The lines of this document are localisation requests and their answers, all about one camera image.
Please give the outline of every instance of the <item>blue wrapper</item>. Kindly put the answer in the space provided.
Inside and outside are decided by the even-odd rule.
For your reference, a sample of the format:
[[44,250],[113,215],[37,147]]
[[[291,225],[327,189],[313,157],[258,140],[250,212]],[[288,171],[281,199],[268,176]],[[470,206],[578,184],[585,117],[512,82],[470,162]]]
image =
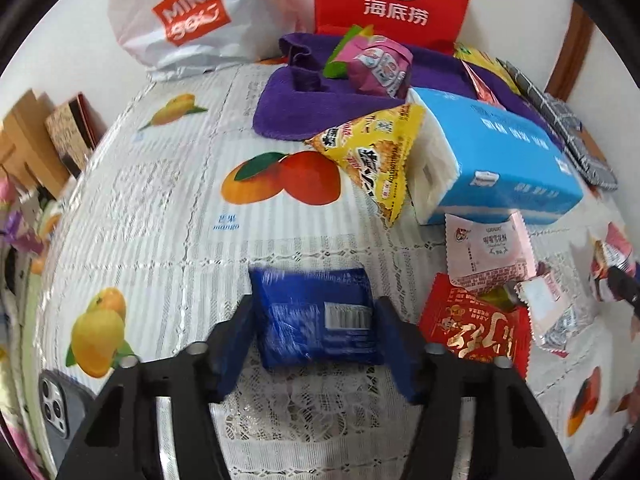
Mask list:
[[249,270],[265,368],[311,361],[380,364],[364,269]]

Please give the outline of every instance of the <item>white plastic bag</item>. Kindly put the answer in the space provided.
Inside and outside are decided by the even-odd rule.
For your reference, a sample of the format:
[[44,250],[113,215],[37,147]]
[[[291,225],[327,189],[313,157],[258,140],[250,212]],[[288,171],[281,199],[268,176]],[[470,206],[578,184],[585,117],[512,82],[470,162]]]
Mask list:
[[152,80],[279,55],[295,17],[275,0],[109,0],[118,44]]

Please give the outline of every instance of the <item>gray phone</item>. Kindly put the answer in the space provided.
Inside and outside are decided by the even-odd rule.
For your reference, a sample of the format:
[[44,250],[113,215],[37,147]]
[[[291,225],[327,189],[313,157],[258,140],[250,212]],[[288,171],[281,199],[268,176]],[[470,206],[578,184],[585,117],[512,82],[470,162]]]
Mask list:
[[94,400],[94,394],[56,370],[42,371],[38,390],[47,440],[53,462],[59,469],[71,440]]

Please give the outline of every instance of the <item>white wall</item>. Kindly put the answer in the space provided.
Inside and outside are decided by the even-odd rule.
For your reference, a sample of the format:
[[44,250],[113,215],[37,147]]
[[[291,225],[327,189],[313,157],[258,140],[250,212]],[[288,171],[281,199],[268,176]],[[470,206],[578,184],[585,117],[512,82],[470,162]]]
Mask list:
[[[0,76],[0,117],[29,88],[59,105],[84,92],[109,125],[145,85],[144,69],[115,43],[108,0],[60,0]],[[313,29],[313,0],[290,0]],[[544,87],[568,24],[571,0],[471,0],[460,38],[514,62]]]
[[568,103],[620,181],[614,198],[640,250],[640,89],[599,30]]

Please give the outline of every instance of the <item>yellow snack package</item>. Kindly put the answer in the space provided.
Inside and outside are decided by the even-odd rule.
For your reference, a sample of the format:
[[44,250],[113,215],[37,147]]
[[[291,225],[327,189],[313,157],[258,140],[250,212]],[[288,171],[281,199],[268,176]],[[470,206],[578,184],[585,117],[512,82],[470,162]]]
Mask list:
[[489,56],[482,50],[478,50],[472,46],[466,46],[462,43],[456,43],[454,48],[455,52],[453,53],[453,57],[490,70],[507,83],[514,94],[520,95],[520,90],[518,90],[516,83],[513,82],[509,73],[504,69],[500,62],[495,59],[495,57]]
[[419,105],[401,105],[329,128],[305,142],[346,171],[375,200],[390,226],[404,203],[404,164],[424,112]]

